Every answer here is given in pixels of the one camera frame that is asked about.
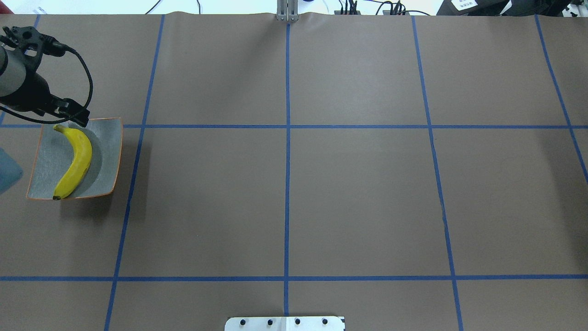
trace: yellow banana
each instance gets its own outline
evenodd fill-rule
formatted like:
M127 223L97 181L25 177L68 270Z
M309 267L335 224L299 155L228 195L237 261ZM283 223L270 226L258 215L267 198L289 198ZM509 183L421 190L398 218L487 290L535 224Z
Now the yellow banana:
M55 125L53 130L64 134L73 147L73 161L53 192L53 200L61 200L70 195L86 175L92 160L92 144L81 130L63 125Z

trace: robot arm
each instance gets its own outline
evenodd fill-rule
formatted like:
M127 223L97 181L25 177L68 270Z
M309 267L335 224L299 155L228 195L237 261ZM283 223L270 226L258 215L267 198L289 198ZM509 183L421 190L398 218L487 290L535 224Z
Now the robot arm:
M71 47L60 43L52 36L39 33L34 27L3 27L6 36L0 35L0 42L14 49L0 47L0 102L13 110L0 105L0 110L35 123L57 124L73 121L82 127L88 124L90 112L87 107L92 99L92 77L82 57ZM26 51L36 51L36 55L26 55ZM68 98L52 95L49 85L36 73L43 54L62 57L70 52L82 63L90 84L85 105ZM49 114L61 120L42 121L19 114L32 111L39 116Z

